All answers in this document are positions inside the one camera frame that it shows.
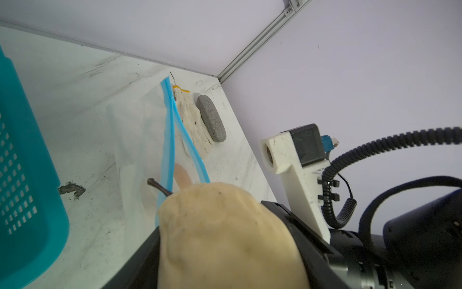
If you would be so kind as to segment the clear zip bag blue zipper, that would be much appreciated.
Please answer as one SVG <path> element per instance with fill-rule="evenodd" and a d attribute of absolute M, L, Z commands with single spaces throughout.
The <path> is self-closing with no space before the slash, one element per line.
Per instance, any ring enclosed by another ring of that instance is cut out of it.
<path fill-rule="evenodd" d="M 125 218 L 126 255 L 132 255 L 158 226 L 157 210 L 165 196 L 148 185 L 148 179 L 173 193 L 179 191 L 174 180 L 174 164 L 178 163 L 192 184 L 210 182 L 180 119 L 173 84 L 167 77 L 144 96 L 107 107 Z"/>

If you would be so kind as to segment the cream toy pear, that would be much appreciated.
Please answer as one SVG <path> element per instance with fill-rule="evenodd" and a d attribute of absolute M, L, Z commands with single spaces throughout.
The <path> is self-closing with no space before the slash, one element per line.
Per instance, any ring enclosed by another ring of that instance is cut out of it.
<path fill-rule="evenodd" d="M 289 229 L 249 192 L 226 183 L 161 192 L 160 289 L 309 288 Z"/>

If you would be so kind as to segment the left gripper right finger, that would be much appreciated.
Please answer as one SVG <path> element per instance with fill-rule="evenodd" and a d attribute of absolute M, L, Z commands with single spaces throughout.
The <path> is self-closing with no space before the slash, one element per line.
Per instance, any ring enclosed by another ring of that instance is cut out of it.
<path fill-rule="evenodd" d="M 347 289 L 348 285 L 330 268 L 325 253 L 328 244 L 285 206 L 277 202 L 261 204 L 276 215 L 289 229 L 303 260 L 310 286 L 313 289 Z"/>

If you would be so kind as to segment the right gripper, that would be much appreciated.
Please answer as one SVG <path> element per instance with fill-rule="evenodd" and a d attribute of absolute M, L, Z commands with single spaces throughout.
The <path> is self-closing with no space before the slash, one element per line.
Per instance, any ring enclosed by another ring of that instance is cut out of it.
<path fill-rule="evenodd" d="M 328 265 L 351 289 L 459 289 L 462 191 L 385 224 L 368 251 L 357 233 L 331 232 Z"/>

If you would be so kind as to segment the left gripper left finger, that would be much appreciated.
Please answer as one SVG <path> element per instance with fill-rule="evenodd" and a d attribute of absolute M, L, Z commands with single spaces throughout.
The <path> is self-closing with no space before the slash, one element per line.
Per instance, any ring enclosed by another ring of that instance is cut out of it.
<path fill-rule="evenodd" d="M 103 289 L 156 289 L 160 244 L 160 230 L 157 228 Z"/>

